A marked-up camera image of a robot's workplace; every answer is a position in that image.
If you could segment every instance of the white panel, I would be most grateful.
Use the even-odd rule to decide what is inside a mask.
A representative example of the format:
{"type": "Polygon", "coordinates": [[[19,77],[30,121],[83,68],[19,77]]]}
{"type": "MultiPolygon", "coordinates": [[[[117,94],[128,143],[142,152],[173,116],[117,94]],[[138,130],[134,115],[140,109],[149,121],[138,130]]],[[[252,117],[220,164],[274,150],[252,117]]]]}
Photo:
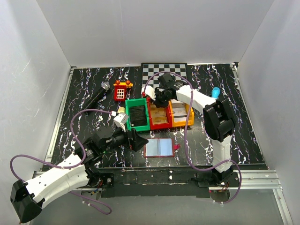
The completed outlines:
{"type": "Polygon", "coordinates": [[[72,66],[240,61],[274,0],[37,0],[72,66]]]}
{"type": "Polygon", "coordinates": [[[276,169],[300,224],[300,2],[275,0],[239,66],[239,80],[267,165],[276,169]]]}
{"type": "MultiPolygon", "coordinates": [[[[0,1],[0,224],[18,224],[9,201],[16,154],[44,159],[70,65],[35,0],[0,1]]],[[[42,165],[17,159],[25,180],[42,165]]]]}
{"type": "Polygon", "coordinates": [[[71,66],[125,64],[119,0],[37,0],[71,66]]]}
{"type": "Polygon", "coordinates": [[[123,0],[129,62],[240,61],[273,0],[123,0]]]}

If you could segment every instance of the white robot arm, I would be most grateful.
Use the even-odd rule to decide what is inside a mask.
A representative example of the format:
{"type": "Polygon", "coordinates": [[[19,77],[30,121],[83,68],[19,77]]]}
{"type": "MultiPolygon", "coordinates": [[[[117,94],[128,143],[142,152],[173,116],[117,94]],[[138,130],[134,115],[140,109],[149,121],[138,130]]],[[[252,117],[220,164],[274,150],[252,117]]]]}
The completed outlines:
{"type": "Polygon", "coordinates": [[[86,158],[81,165],[64,169],[64,167],[81,162],[83,152],[81,148],[78,148],[74,154],[58,164],[60,168],[52,168],[27,181],[16,181],[12,187],[10,201],[20,222],[31,221],[53,200],[76,188],[86,185],[93,187],[94,185],[91,184],[97,184],[97,181],[100,182],[100,180],[103,181],[104,187],[113,185],[113,178],[110,179],[110,182],[104,181],[104,175],[99,173],[95,167],[95,163],[101,160],[103,152],[107,148],[113,149],[121,145],[138,151],[148,143],[148,140],[140,137],[134,128],[131,131],[126,130],[127,119],[126,114],[119,113],[113,120],[117,126],[115,131],[112,130],[110,133],[108,130],[105,132],[105,137],[101,139],[97,134],[88,138],[83,143],[86,158]]]}
{"type": "MultiPolygon", "coordinates": [[[[157,107],[166,107],[167,102],[176,99],[186,104],[191,102],[192,107],[204,115],[204,125],[208,136],[212,139],[214,150],[213,165],[224,160],[230,160],[230,142],[236,121],[227,99],[218,101],[206,96],[197,90],[191,89],[183,81],[176,81],[174,76],[164,74],[158,78],[164,91],[147,86],[145,94],[148,95],[157,107]]],[[[227,171],[232,163],[227,162],[216,167],[219,173],[227,171]]]]}

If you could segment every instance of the black microphone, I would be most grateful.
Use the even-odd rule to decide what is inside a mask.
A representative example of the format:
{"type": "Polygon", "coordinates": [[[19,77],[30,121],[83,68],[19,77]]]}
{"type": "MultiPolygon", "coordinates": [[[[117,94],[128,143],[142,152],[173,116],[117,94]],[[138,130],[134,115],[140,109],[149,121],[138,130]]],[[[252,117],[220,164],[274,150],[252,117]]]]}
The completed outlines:
{"type": "Polygon", "coordinates": [[[100,90],[98,90],[97,95],[94,97],[91,97],[89,99],[89,101],[87,101],[86,103],[83,104],[82,106],[82,110],[84,109],[93,109],[95,104],[97,103],[97,101],[99,101],[100,99],[103,98],[103,95],[105,94],[105,92],[107,92],[109,90],[110,86],[109,83],[103,83],[101,85],[100,90]]]}

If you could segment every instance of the checkerboard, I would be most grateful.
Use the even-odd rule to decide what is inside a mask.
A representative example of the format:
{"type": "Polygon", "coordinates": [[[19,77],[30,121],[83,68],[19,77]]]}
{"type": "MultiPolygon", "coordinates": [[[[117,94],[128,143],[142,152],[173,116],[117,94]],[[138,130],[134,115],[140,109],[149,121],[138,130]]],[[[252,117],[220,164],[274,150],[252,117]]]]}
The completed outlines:
{"type": "MultiPolygon", "coordinates": [[[[142,87],[145,86],[147,80],[152,77],[155,73],[160,71],[169,71],[177,73],[184,78],[187,77],[186,64],[142,64],[142,87]]],[[[149,81],[148,85],[153,88],[159,87],[158,77],[155,76],[152,80],[149,81]]]]}

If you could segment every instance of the black table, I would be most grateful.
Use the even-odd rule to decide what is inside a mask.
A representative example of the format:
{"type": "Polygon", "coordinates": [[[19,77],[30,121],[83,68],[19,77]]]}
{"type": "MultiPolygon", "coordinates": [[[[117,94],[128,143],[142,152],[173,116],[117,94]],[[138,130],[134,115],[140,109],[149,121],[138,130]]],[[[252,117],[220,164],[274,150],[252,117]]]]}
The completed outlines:
{"type": "MultiPolygon", "coordinates": [[[[220,98],[229,98],[237,119],[237,127],[232,137],[232,159],[239,164],[263,164],[264,159],[258,147],[251,123],[240,91],[234,77],[233,66],[222,65],[187,65],[187,79],[193,87],[203,94],[210,95],[213,87],[221,89],[220,98]]],[[[102,82],[109,82],[111,89],[99,101],[98,109],[117,111],[125,103],[115,102],[113,99],[113,84],[116,80],[129,79],[133,88],[127,94],[127,99],[141,98],[142,67],[114,67],[114,68],[78,68],[73,72],[67,100],[56,138],[52,163],[58,164],[77,149],[79,145],[74,141],[70,132],[70,121],[80,111],[83,103],[95,94],[102,82]]],[[[113,117],[108,114],[90,113],[82,115],[74,121],[74,131],[82,142],[104,127],[113,127],[113,117]]],[[[172,168],[187,167],[184,154],[183,127],[168,130],[153,130],[142,132],[145,138],[172,138],[181,147],[176,150],[175,157],[146,158],[143,149],[138,152],[120,147],[108,150],[103,160],[98,163],[99,168],[172,168]]],[[[195,123],[187,131],[189,155],[197,166],[211,165],[213,149],[203,125],[203,116],[195,111],[195,123]]]]}

